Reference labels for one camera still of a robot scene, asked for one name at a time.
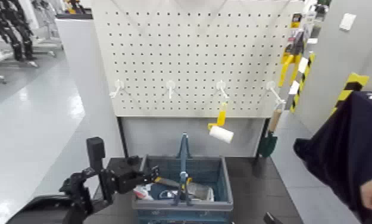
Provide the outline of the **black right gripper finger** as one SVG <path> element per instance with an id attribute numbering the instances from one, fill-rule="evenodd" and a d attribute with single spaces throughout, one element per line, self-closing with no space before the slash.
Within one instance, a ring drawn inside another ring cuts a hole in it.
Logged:
<path id="1" fill-rule="evenodd" d="M 278 218 L 276 218 L 269 212 L 266 212 L 263 217 L 263 221 L 265 222 L 265 224 L 283 224 Z"/>

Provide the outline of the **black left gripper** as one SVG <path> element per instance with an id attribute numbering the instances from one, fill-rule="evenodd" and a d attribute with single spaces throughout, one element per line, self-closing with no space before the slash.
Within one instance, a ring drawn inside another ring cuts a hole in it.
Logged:
<path id="1" fill-rule="evenodd" d="M 139 156 L 110 159 L 107 169 L 110 175 L 109 184 L 113 193 L 125 194 L 138 185 L 160 182 L 159 166 L 154 166 L 150 171 L 143 173 L 136 170 L 140 162 L 141 158 Z"/>

